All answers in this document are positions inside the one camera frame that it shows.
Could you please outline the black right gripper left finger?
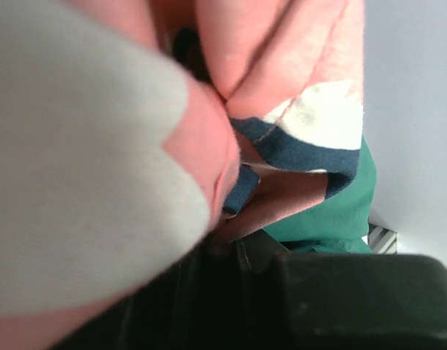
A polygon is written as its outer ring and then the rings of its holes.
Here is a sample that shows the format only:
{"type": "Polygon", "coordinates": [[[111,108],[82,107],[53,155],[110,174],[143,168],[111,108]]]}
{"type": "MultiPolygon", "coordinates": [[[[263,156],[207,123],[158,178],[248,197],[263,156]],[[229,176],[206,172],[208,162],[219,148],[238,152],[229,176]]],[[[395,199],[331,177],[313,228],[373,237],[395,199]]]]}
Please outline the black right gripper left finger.
{"type": "Polygon", "coordinates": [[[55,349],[242,349],[244,318],[232,244],[201,244],[55,349]]]}

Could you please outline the teal green cloth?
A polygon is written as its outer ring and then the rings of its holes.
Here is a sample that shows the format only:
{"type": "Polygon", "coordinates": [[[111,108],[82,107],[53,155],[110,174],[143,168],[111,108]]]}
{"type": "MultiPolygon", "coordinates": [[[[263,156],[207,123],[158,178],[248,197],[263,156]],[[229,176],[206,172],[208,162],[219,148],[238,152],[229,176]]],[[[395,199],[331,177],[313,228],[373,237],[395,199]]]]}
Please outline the teal green cloth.
{"type": "Polygon", "coordinates": [[[295,252],[371,254],[363,237],[369,231],[375,187],[376,166],[366,140],[362,140],[357,175],[348,187],[264,231],[295,252]]]}

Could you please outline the pink navy white patterned cloth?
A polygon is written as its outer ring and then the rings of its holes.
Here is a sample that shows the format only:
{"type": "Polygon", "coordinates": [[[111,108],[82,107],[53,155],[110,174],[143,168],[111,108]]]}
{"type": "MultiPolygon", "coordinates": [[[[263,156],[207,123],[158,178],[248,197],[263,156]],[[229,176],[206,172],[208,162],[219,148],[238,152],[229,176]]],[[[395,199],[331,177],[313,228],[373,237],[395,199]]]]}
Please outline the pink navy white patterned cloth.
{"type": "Polygon", "coordinates": [[[0,349],[355,178],[362,1],[0,1],[0,349]]]}

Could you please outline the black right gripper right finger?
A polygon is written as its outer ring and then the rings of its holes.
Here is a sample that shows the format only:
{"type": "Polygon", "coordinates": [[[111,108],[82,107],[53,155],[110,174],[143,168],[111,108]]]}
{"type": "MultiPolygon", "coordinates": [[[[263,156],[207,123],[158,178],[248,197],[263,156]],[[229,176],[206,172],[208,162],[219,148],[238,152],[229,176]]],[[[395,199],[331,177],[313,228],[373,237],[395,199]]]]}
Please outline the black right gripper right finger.
{"type": "Polygon", "coordinates": [[[422,255],[237,243],[253,349],[447,349],[447,269],[422,255]]]}

